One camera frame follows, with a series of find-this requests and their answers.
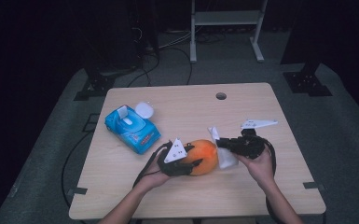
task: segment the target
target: white shelf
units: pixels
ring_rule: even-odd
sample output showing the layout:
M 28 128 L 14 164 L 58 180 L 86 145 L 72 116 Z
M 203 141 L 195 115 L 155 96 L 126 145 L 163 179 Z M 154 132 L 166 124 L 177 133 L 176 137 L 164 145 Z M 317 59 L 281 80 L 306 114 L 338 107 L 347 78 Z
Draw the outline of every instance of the white shelf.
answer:
M 246 11 L 196 11 L 195 1 L 191 1 L 191 40 L 190 40 L 190 61 L 197 62 L 196 51 L 196 26 L 202 25 L 247 25 L 255 24 L 255 35 L 250 38 L 252 48 L 259 63 L 264 62 L 257 40 L 263 23 L 268 0 L 262 1 L 260 10 Z
M 259 10 L 196 12 L 195 25 L 257 24 Z

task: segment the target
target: hole in table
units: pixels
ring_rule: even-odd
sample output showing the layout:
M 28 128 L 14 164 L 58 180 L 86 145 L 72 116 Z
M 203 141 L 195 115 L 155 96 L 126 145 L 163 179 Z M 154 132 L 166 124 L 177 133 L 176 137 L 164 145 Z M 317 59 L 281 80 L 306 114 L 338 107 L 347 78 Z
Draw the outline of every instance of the hole in table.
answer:
M 228 98 L 228 97 L 226 96 L 225 93 L 223 93 L 223 92 L 218 92 L 218 93 L 216 94 L 216 98 L 217 98 L 218 100 L 226 100 L 226 98 Z

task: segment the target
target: floor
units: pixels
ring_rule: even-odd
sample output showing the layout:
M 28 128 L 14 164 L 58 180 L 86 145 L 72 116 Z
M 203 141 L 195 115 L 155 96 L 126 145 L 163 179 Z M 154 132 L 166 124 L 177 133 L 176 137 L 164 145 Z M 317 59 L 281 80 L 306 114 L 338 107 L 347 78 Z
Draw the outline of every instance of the floor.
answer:
M 118 77 L 113 88 L 217 83 L 268 82 L 321 189 L 327 223 L 359 223 L 359 106 L 339 76 L 321 64 L 316 76 L 332 96 L 310 97 L 292 93 L 283 73 L 299 71 L 303 64 L 280 65 L 289 33 L 263 32 L 259 45 L 265 57 L 258 63 L 249 43 L 251 33 L 212 35 L 218 41 L 198 44 L 198 61 L 189 63 L 188 40 L 164 49 L 159 63 L 144 57 L 144 70 Z M 180 35 L 159 35 L 164 45 Z M 34 149 L 0 209 L 0 223 L 78 223 L 68 216 L 98 118 L 103 97 L 74 101 L 87 80 L 84 69 L 74 74 L 51 113 Z M 306 223 L 323 223 L 323 216 L 302 216 Z M 83 220 L 96 223 L 98 220 Z M 244 219 L 204 219 L 202 223 L 244 223 Z M 259 224 L 273 223 L 256 217 Z M 145 220 L 144 223 L 168 223 Z M 171 220 L 171 223 L 182 223 Z

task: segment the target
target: wooden table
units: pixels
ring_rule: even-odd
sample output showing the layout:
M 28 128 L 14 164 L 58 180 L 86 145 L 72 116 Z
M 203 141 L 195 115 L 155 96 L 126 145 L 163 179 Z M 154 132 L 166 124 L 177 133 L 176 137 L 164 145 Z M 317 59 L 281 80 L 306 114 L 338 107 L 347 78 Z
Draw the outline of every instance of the wooden table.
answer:
M 227 98 L 218 100 L 223 92 Z M 107 131 L 104 118 L 121 105 L 135 107 L 148 101 L 155 109 L 150 119 L 161 138 L 144 155 L 138 155 Z M 221 137 L 237 137 L 246 119 L 277 119 L 278 124 L 256 129 L 275 147 L 275 179 L 296 212 L 322 214 L 324 201 L 313 182 L 283 111 L 268 83 L 144 87 L 110 90 L 104 102 L 69 216 L 102 218 L 130 191 L 139 172 L 157 147 L 180 137 L 183 143 L 211 139 L 208 127 Z M 256 217 L 267 215 L 265 194 L 242 164 L 208 175 L 179 176 L 150 191 L 133 217 Z

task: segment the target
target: wet wipes package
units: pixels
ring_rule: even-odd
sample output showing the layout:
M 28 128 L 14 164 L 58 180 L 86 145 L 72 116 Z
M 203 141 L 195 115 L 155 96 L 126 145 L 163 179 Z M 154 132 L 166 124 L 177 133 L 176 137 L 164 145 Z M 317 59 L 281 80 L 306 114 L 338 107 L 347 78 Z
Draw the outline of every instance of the wet wipes package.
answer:
M 121 106 L 106 116 L 105 125 L 133 151 L 144 154 L 161 134 L 149 119 L 141 117 L 143 113 L 137 112 L 127 105 Z

